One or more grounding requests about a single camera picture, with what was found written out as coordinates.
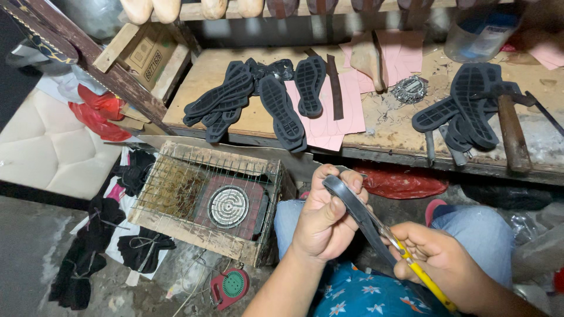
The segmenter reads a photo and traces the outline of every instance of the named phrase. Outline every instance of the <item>red plastic bag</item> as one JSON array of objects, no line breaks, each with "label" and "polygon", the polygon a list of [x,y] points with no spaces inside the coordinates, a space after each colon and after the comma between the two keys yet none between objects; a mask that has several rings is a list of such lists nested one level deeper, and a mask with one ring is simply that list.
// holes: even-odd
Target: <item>red plastic bag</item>
[{"label": "red plastic bag", "polygon": [[443,193],[447,180],[437,179],[433,171],[395,164],[356,166],[355,171],[366,174],[363,186],[369,193],[392,198],[423,198]]},{"label": "red plastic bag", "polygon": [[124,115],[120,113],[120,109],[125,105],[123,99],[117,99],[116,96],[109,91],[102,96],[94,94],[90,89],[78,84],[78,95],[92,109],[110,120],[121,120]]},{"label": "red plastic bag", "polygon": [[89,127],[92,132],[100,135],[102,140],[120,142],[131,138],[129,132],[108,122],[106,118],[99,115],[96,110],[90,108],[85,103],[77,104],[69,102],[69,108],[74,112],[76,119]]}]

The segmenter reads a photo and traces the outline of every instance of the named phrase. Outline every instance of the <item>tufted upholstery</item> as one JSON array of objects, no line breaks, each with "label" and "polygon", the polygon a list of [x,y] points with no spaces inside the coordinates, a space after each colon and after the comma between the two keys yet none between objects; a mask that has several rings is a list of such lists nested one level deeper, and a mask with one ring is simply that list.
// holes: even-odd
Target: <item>tufted upholstery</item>
[{"label": "tufted upholstery", "polygon": [[34,89],[0,133],[0,179],[89,200],[120,153],[66,104]]}]

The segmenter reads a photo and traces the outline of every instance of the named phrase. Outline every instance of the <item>yellow scissors handle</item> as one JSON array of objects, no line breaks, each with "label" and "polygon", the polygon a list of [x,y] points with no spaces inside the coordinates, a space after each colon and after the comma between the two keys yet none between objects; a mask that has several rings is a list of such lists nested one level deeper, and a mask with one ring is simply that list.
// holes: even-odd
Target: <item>yellow scissors handle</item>
[{"label": "yellow scissors handle", "polygon": [[448,299],[448,297],[443,293],[443,291],[433,282],[431,277],[415,262],[411,253],[403,246],[401,242],[396,239],[400,249],[404,250],[401,254],[402,258],[407,260],[409,267],[415,272],[415,274],[421,279],[421,281],[429,288],[429,290],[440,300],[441,303],[450,312],[456,311],[456,305]]}]

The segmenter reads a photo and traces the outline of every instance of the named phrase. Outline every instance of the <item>workbench surface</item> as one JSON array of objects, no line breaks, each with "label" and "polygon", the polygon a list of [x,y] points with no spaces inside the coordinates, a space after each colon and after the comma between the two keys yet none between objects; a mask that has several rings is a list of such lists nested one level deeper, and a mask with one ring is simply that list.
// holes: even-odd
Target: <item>workbench surface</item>
[{"label": "workbench surface", "polygon": [[[252,57],[257,62],[269,64],[276,60],[288,58],[292,60],[295,66],[298,61],[307,57],[303,52],[307,48],[309,47],[204,50],[180,86],[163,122],[179,135],[202,137],[201,132],[205,130],[205,127],[200,122],[191,128],[182,123],[184,107],[206,91],[219,86],[223,82],[225,70],[230,61],[241,60],[244,62]],[[338,46],[314,46],[312,48],[325,60],[327,54],[334,55],[339,73],[351,70],[342,67],[345,56]],[[376,93],[362,94],[364,119],[369,132],[345,135],[343,149],[341,152],[333,152],[335,155],[425,166],[424,134],[413,129],[411,118],[418,111],[450,95],[450,83],[461,64],[447,58],[442,48],[437,45],[426,46],[423,52],[421,77],[429,81],[429,92],[425,100],[415,105],[404,105],[388,93],[382,95]],[[549,71],[540,64],[516,65],[508,63],[508,60],[511,60],[510,55],[511,53],[500,52],[490,63],[501,65],[503,80],[518,83],[523,92],[525,90],[530,91],[558,122],[564,124],[564,86],[562,86],[564,69],[558,68]],[[536,107],[527,108],[522,105],[515,107],[535,169],[535,172],[531,173],[529,177],[522,177],[522,179],[564,184],[561,175],[564,174],[564,137],[558,133]],[[435,152],[439,163],[437,168],[508,177],[505,171],[505,151],[498,116],[493,116],[489,123],[500,139],[500,144],[489,152],[479,152],[472,149],[470,152],[472,158],[469,159],[466,166],[461,168],[454,166],[439,131],[435,130]],[[272,146],[272,142],[260,141],[276,139],[272,129],[272,117],[264,109],[260,97],[253,96],[249,99],[249,105],[243,108],[239,121],[231,125],[229,134],[230,141],[232,135],[248,136],[242,138],[244,141],[235,141]],[[257,141],[250,142],[249,140],[253,138],[256,138]],[[383,153],[395,155],[388,158],[383,157]]]}]

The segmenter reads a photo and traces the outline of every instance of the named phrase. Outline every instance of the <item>electrical cord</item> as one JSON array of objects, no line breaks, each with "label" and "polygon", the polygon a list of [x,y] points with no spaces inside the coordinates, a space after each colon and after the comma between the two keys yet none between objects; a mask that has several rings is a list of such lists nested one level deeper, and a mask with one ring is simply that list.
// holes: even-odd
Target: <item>electrical cord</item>
[{"label": "electrical cord", "polygon": [[[205,273],[205,271],[206,271],[205,268],[202,270],[202,273],[200,274],[200,277],[198,278],[198,281],[196,282],[196,286],[194,286],[194,289],[193,289],[191,292],[188,292],[188,291],[184,288],[184,277],[186,276],[186,273],[190,270],[190,268],[194,265],[194,263],[198,263],[199,265],[202,265],[202,266],[204,266],[204,267],[206,267],[206,268],[210,268],[210,269],[212,269],[213,271],[216,271],[216,272],[219,273],[220,275],[226,276],[225,274],[223,274],[223,272],[227,271],[227,269],[229,268],[229,265],[231,265],[232,259],[229,259],[229,262],[227,263],[227,266],[225,267],[225,269],[223,270],[223,272],[220,272],[220,271],[216,270],[213,266],[206,265],[206,262],[205,262],[204,259],[202,259],[202,261],[204,261],[204,263],[198,261],[198,260],[201,258],[201,256],[202,256],[205,252],[206,252],[206,250],[204,250],[202,253],[200,253],[200,255],[198,255],[198,256],[196,257],[196,259],[193,259],[192,264],[190,264],[190,266],[188,266],[188,269],[182,274],[182,278],[180,279],[180,286],[182,286],[182,290],[184,291],[184,293],[189,294],[189,296],[188,296],[188,298],[186,298],[186,300],[182,303],[182,305],[178,308],[178,310],[174,313],[173,317],[175,317],[175,316],[178,314],[178,312],[180,312],[180,310],[186,305],[186,303],[190,300],[190,298],[192,298],[193,295],[195,295],[195,294],[200,294],[200,293],[204,293],[205,291],[207,291],[207,290],[210,289],[210,288],[208,287],[208,288],[203,289],[203,290],[201,290],[201,291],[199,291],[199,292],[196,292],[196,289],[198,288],[198,285],[200,285],[200,281],[202,280],[202,277],[204,276],[204,273]],[[208,277],[209,277],[211,274],[212,274],[212,272],[209,272],[209,274],[206,276],[206,279],[205,279],[205,280],[207,280]]]}]

